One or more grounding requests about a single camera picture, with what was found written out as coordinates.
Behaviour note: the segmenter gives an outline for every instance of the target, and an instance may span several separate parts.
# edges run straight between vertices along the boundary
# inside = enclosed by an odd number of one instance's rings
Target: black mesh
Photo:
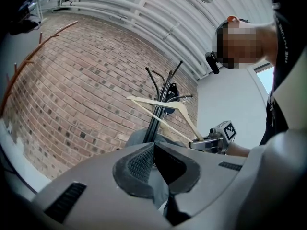
[[[72,183],[65,192],[45,210],[46,215],[62,223],[85,189],[86,185],[82,183]]]
[[[154,162],[154,143],[144,144],[135,152],[120,158],[113,166],[116,183],[127,194],[154,198],[154,191],[148,185],[149,174]]]
[[[148,149],[129,161],[128,169],[133,177],[148,183],[149,174],[154,162],[153,152],[153,148]]]

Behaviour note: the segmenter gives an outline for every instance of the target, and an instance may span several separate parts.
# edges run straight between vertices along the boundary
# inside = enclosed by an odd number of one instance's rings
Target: clothes hanger
[[[143,107],[141,104],[137,103],[135,100],[129,99],[131,100],[133,103],[135,103],[137,106],[139,106],[141,109],[143,109],[145,112],[147,112],[150,116],[154,117],[155,119],[157,119],[158,121],[160,121],[162,124],[164,124],[165,126],[169,127],[171,130],[173,130],[174,132],[176,132],[178,135],[180,135],[181,137],[183,137],[184,139],[188,140],[189,142],[193,142],[191,139],[189,139],[188,137],[186,137],[185,135],[181,134],[178,130],[174,129],[173,127],[171,127],[167,122],[165,122],[164,120],[158,118],[155,114],[153,114],[151,111],[149,111],[148,109],[146,109],[145,107]]]
[[[186,120],[187,124],[193,130],[193,133],[196,135],[197,139],[203,140],[202,135],[198,132],[198,130],[196,129],[196,127],[192,123],[192,121],[189,117],[188,111],[187,111],[184,104],[182,104],[180,102],[158,102],[158,101],[149,100],[149,99],[145,99],[145,98],[141,98],[141,97],[135,97],[135,96],[128,96],[128,97],[126,97],[126,99],[131,100],[133,102],[147,103],[147,104],[151,104],[151,105],[158,105],[158,106],[163,106],[163,107],[168,107],[168,108],[172,108],[172,109],[175,109],[175,110],[179,110],[180,113],[182,114],[183,118]]]
[[[165,121],[165,117],[168,115],[168,113],[166,113],[162,120]],[[163,130],[163,135],[164,136],[169,136],[173,141],[176,141],[177,139],[174,137],[173,133],[170,131],[169,127],[164,125],[163,123],[160,124],[160,128]]]

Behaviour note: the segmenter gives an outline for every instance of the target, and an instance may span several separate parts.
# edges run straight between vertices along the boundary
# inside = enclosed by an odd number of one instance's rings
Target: gray cloth
[[[141,129],[133,132],[125,144],[125,147],[142,144],[146,131],[147,129]],[[173,145],[186,147],[181,141],[172,141],[169,138],[159,134],[157,134],[155,142],[167,142]],[[158,171],[158,168],[155,166],[152,167],[152,171],[149,175],[148,185],[153,188],[154,204],[157,209],[159,209],[160,206],[168,199],[168,185]]]

